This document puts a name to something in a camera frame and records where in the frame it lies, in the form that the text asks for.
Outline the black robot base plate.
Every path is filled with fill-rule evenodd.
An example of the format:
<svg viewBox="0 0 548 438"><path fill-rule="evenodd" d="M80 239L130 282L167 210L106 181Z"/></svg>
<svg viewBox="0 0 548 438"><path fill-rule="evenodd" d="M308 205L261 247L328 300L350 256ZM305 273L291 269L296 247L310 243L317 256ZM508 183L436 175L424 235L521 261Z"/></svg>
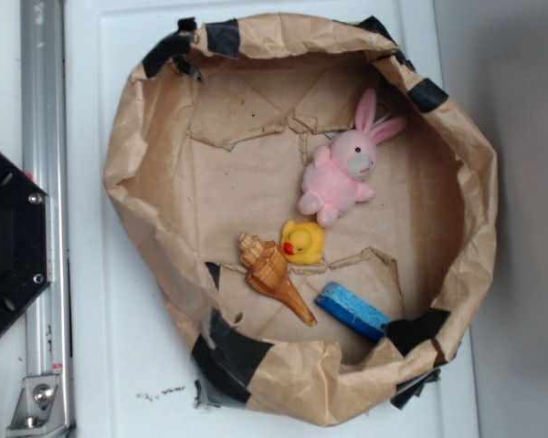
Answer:
<svg viewBox="0 0 548 438"><path fill-rule="evenodd" d="M48 201L0 152L0 338L50 283Z"/></svg>

